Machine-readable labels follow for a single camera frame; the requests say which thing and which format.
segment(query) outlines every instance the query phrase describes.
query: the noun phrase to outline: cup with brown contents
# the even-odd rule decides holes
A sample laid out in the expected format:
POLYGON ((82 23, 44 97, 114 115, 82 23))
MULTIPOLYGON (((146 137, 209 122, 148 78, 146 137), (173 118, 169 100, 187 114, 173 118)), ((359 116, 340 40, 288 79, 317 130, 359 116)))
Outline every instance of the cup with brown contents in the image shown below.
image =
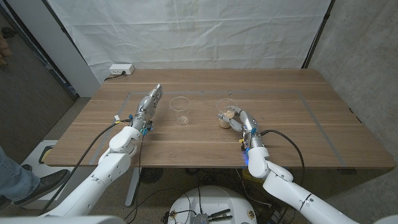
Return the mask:
MULTIPOLYGON (((238 105, 232 99, 224 98, 220 99, 216 103, 216 108, 218 109, 218 113, 224 115, 227 118, 233 118, 235 115, 235 109, 238 105)), ((223 121, 218 118, 218 122, 222 128, 229 128, 230 125, 228 122, 223 121)))

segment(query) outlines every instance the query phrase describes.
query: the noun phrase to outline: blue light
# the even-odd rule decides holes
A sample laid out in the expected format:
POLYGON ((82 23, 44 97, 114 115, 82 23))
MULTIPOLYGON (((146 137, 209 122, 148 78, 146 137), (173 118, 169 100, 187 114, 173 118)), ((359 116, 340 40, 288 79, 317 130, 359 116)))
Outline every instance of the blue light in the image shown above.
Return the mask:
POLYGON ((244 163, 248 166, 249 165, 248 151, 243 151, 242 152, 242 157, 243 157, 244 163))

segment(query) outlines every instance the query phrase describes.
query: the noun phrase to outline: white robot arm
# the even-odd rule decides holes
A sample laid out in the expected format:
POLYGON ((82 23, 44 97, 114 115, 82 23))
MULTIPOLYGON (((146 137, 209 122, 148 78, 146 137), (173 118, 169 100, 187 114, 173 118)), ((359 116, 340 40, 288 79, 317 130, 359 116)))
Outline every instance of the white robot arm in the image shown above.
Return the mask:
POLYGON ((100 157, 98 167, 59 206, 41 217, 76 217, 87 215, 105 189, 129 168, 143 135, 152 128, 150 120, 163 94, 158 84, 139 103, 137 113, 109 142, 108 150, 100 157))
POLYGON ((257 131, 259 125, 253 116, 240 108, 236 108, 235 113, 243 125, 222 114, 218 117, 229 122, 234 130, 243 130, 243 144, 248 150, 249 172, 253 177, 265 179, 262 185, 264 190, 294 207, 313 224, 357 223, 316 195, 293 183, 293 175, 288 170, 268 160, 268 150, 262 143, 261 135, 257 131))

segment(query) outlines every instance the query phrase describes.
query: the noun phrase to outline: white curtain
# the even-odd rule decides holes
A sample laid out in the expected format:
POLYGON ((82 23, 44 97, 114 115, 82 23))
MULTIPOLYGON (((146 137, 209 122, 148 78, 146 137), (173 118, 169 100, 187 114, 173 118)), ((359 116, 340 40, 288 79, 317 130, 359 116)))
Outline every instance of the white curtain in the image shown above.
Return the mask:
POLYGON ((102 83, 113 63, 300 68, 330 0, 49 0, 102 83))

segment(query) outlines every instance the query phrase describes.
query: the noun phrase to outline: person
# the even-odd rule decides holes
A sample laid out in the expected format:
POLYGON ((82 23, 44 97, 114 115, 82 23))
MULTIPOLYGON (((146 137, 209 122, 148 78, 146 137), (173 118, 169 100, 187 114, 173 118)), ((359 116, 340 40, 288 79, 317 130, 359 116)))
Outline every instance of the person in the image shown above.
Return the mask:
POLYGON ((0 209, 11 201, 24 206, 41 198, 59 187, 69 174, 69 170, 63 169, 39 178, 30 168, 7 157, 0 146, 0 209))

